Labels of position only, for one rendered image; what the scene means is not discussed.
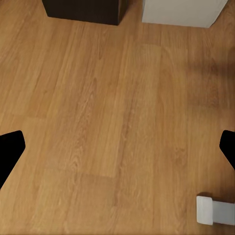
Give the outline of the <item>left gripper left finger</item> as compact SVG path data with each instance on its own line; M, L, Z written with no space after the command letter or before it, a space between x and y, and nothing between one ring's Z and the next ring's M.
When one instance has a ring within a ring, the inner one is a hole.
M25 150L21 130L0 136L0 189Z

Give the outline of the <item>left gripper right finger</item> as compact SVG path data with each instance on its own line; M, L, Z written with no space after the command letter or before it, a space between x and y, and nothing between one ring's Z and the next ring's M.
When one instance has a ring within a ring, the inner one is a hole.
M235 132L224 130L219 147L235 170Z

